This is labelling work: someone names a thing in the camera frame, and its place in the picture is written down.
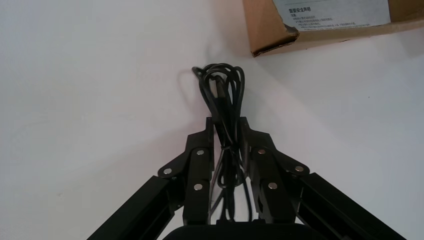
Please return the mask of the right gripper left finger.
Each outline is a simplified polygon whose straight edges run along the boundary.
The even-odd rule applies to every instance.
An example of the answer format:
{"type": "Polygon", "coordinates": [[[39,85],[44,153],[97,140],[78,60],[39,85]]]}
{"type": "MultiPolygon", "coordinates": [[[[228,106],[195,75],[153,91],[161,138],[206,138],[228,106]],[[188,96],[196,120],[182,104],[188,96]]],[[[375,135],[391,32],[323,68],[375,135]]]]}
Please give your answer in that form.
{"type": "Polygon", "coordinates": [[[188,135],[184,152],[161,167],[90,237],[91,240],[156,240],[183,208],[185,225],[210,224],[214,125],[188,135]]]}

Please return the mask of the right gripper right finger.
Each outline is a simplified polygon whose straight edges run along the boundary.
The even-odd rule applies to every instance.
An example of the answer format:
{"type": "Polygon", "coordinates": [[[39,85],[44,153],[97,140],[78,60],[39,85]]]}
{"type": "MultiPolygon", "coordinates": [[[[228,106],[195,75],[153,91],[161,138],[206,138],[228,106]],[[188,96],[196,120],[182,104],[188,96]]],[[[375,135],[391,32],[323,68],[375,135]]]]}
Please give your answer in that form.
{"type": "Polygon", "coordinates": [[[285,239],[400,240],[402,236],[303,163],[280,152],[268,133],[239,122],[241,155],[254,204],[285,239]]]}

